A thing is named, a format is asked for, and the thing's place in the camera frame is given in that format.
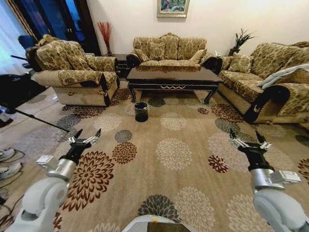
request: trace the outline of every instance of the red decorative branches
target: red decorative branches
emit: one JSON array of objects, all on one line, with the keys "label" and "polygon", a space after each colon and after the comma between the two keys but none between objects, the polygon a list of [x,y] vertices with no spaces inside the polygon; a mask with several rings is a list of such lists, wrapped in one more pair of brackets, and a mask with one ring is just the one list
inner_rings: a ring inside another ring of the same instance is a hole
[{"label": "red decorative branches", "polygon": [[97,22],[97,25],[101,31],[104,42],[106,44],[107,54],[109,57],[111,57],[112,52],[110,49],[110,37],[111,37],[111,32],[112,32],[112,25],[109,22]]}]

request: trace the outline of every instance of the sofa base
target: sofa base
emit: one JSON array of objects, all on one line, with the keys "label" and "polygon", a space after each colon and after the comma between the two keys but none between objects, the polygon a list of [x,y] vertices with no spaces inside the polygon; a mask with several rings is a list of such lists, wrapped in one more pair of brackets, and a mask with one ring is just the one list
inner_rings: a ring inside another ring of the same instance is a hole
[{"label": "sofa base", "polygon": [[309,118],[307,112],[298,113],[297,116],[276,116],[283,104],[268,101],[261,109],[257,119],[251,121],[249,118],[246,118],[245,115],[251,106],[250,102],[224,84],[219,84],[219,92],[225,96],[226,99],[241,112],[245,120],[250,123],[304,123],[307,122]]},{"label": "sofa base", "polygon": [[53,87],[53,89],[63,105],[109,106],[118,84],[117,81],[112,84],[107,96],[102,94],[101,87]]}]

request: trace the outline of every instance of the dark wooden coffee table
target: dark wooden coffee table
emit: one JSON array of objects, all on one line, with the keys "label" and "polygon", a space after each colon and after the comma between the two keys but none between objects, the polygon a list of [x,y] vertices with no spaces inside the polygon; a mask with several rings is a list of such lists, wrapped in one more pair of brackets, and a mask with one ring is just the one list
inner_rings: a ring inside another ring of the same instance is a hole
[{"label": "dark wooden coffee table", "polygon": [[160,89],[160,90],[199,90],[209,91],[204,103],[208,104],[211,97],[218,91],[219,83],[223,80],[211,70],[201,67],[197,69],[181,69],[177,67],[164,68],[157,66],[154,69],[133,68],[128,77],[127,87],[132,95],[132,102],[136,101],[135,89]]}]

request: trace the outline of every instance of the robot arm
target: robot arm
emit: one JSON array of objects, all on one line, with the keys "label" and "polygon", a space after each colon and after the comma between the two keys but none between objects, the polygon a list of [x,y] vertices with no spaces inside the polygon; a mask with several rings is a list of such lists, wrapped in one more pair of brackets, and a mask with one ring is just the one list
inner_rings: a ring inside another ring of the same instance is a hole
[{"label": "robot arm", "polygon": [[309,232],[309,219],[303,208],[282,191],[285,190],[285,185],[299,183],[299,176],[295,172],[275,171],[264,158],[271,143],[257,131],[256,135],[262,144],[246,143],[236,138],[230,130],[231,144],[246,154],[250,164],[248,170],[252,174],[255,209],[275,232]]},{"label": "robot arm", "polygon": [[71,149],[59,159],[42,156],[37,163],[47,170],[48,178],[32,185],[22,201],[22,209],[6,232],[52,232],[53,220],[67,196],[70,179],[83,151],[96,144],[100,130],[88,139],[78,139],[82,130],[69,138]]}]

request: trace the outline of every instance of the potted plant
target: potted plant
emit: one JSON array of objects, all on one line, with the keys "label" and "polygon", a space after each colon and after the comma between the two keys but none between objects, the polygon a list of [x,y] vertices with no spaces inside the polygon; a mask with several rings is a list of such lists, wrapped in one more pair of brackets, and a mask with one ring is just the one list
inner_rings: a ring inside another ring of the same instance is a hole
[{"label": "potted plant", "polygon": [[103,40],[105,42],[106,48],[107,48],[107,55],[109,57],[112,56],[112,52],[110,49],[110,37],[112,32],[112,26],[109,22],[97,22],[98,28],[100,29],[100,32],[103,36]]},{"label": "potted plant", "polygon": [[240,35],[236,33],[236,44],[233,48],[230,49],[229,56],[232,56],[234,52],[238,53],[240,46],[242,46],[245,42],[247,42],[249,39],[254,38],[255,36],[252,36],[252,33],[248,33],[248,30],[244,31],[242,28],[240,29]]}]

